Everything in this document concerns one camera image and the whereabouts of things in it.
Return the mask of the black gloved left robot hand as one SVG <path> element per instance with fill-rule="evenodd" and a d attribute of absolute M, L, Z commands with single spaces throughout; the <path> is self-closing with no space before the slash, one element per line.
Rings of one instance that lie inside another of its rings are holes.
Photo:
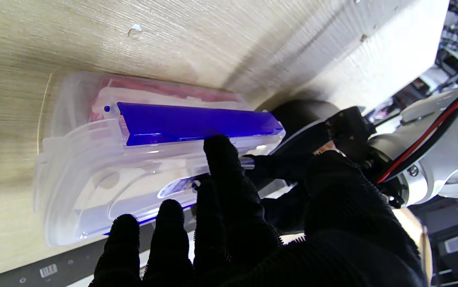
<path fill-rule="evenodd" d="M 253 169 L 247 171 L 251 180 L 281 179 L 296 183 L 295 187 L 276 199 L 261 200 L 266 222 L 282 236 L 304 231 L 304 218 L 312 198 L 305 180 L 308 163 L 313 157 L 313 154 L 247 155 L 254 163 Z"/>

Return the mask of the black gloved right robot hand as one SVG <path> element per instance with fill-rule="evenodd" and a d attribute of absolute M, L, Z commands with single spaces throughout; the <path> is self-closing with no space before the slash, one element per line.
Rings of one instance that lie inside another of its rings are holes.
<path fill-rule="evenodd" d="M 183 207 L 165 200 L 140 276 L 139 225 L 118 216 L 91 287 L 428 287 L 417 244 L 353 162 L 329 150 L 308 163 L 304 237 L 283 244 L 227 136 L 205 139 L 195 257 Z"/>

